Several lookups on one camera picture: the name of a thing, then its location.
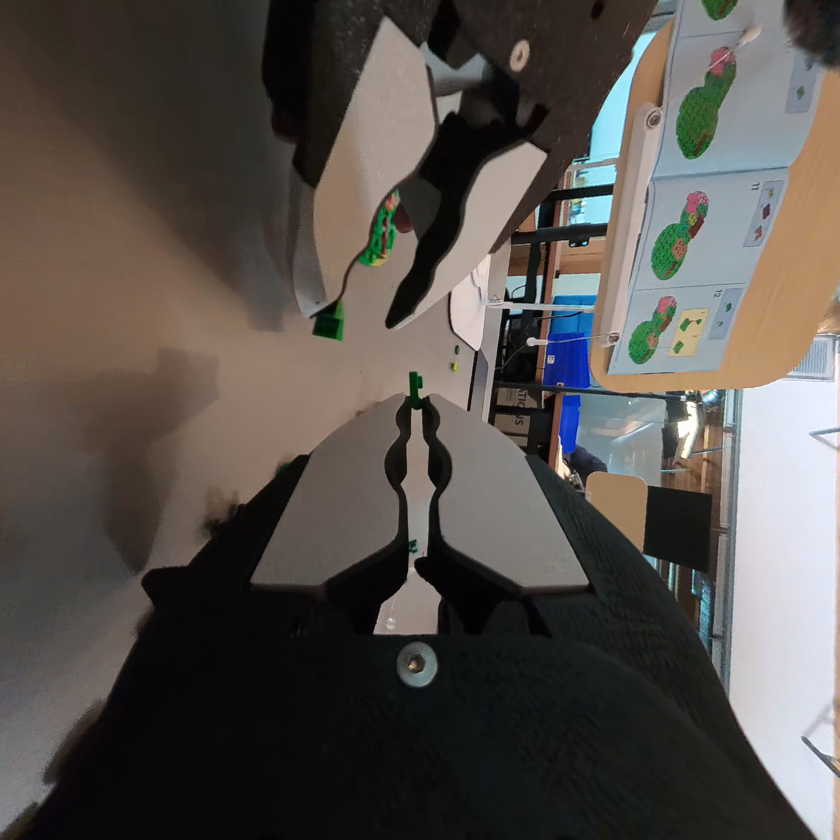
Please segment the green lego plate build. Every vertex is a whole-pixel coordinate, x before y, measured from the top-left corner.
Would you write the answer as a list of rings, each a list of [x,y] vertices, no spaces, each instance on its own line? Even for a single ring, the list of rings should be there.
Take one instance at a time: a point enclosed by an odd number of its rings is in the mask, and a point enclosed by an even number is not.
[[[396,226],[394,216],[400,205],[400,194],[394,190],[379,206],[371,225],[371,238],[365,250],[357,258],[363,266],[382,266],[392,252]]]

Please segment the lego instruction booklet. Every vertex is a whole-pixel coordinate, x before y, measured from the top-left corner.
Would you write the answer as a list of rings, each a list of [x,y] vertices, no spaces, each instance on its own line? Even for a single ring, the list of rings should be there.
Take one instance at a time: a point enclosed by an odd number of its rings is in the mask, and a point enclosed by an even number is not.
[[[666,69],[611,375],[719,368],[824,74],[774,1],[682,2]]]

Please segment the black panel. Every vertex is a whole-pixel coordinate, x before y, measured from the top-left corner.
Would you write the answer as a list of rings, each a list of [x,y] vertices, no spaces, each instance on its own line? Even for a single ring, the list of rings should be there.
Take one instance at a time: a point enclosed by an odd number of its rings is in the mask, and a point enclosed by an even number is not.
[[[710,494],[649,486],[642,552],[708,574],[711,523]]]

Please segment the small wooden board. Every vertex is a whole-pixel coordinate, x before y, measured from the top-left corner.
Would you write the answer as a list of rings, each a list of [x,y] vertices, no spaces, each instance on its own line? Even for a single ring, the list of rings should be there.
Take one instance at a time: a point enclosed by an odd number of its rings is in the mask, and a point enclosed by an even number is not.
[[[648,484],[643,479],[597,471],[587,478],[584,495],[635,548],[644,549]]]

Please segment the blue storage crates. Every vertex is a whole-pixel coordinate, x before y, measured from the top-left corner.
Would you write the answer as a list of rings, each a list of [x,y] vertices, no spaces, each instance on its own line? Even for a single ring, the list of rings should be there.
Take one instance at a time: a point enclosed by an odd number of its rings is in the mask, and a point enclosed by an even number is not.
[[[578,391],[590,388],[590,337],[594,321],[596,295],[556,296],[553,304],[571,307],[552,316],[542,383]],[[581,419],[581,394],[564,392],[560,417],[560,445],[565,455],[574,452]]]

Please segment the white air vent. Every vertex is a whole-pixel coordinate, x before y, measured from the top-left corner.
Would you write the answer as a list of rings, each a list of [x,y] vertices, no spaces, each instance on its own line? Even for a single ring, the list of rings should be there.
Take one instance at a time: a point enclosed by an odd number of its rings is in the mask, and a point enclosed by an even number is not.
[[[838,335],[821,333],[785,379],[802,382],[834,382],[837,376]]]

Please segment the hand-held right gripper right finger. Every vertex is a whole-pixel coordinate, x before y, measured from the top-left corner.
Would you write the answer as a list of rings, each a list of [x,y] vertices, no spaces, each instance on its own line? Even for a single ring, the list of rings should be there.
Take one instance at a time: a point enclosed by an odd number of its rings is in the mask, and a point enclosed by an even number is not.
[[[522,450],[439,394],[423,399],[434,494],[428,580],[473,574],[511,596],[582,592],[589,580]]]

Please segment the cardboard box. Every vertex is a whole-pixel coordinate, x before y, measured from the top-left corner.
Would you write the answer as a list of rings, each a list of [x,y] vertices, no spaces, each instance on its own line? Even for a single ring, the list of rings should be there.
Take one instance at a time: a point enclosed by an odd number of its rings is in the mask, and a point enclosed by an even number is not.
[[[540,407],[539,401],[528,390],[500,387],[490,409],[489,423],[506,435],[526,437],[532,411]]]

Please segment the white booklet holder bar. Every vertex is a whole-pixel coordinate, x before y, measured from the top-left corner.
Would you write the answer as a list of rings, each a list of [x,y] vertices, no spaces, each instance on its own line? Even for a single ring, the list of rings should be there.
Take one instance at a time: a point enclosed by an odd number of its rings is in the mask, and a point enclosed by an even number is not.
[[[644,103],[629,123],[626,153],[616,169],[612,214],[606,231],[601,285],[601,314],[594,327],[600,346],[614,347],[627,320],[631,279],[646,213],[648,187],[658,160],[665,114],[661,106]]]

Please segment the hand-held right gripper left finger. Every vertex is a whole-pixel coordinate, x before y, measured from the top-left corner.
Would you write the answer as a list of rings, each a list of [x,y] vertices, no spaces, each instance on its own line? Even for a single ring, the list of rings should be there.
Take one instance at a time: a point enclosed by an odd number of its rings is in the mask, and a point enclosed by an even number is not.
[[[399,392],[312,450],[250,578],[265,590],[389,599],[406,582],[406,445],[412,404]]]

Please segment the small green lego brick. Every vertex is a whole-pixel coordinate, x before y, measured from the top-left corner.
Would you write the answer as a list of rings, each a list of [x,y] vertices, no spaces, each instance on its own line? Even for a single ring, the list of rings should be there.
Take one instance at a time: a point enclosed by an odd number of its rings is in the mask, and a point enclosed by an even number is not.
[[[343,300],[339,299],[314,318],[311,334],[314,337],[342,342],[345,317]]]

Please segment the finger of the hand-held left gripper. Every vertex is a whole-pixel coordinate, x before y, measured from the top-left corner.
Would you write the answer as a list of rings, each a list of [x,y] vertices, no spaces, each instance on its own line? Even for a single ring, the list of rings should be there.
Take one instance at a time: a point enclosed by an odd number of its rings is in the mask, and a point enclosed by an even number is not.
[[[290,177],[290,279],[302,315],[341,299],[374,215],[437,132],[419,48],[389,17],[374,32],[316,185]]]
[[[416,249],[388,329],[425,312],[491,253],[546,158],[515,124],[474,127],[459,113],[445,117],[419,168],[398,186]]]

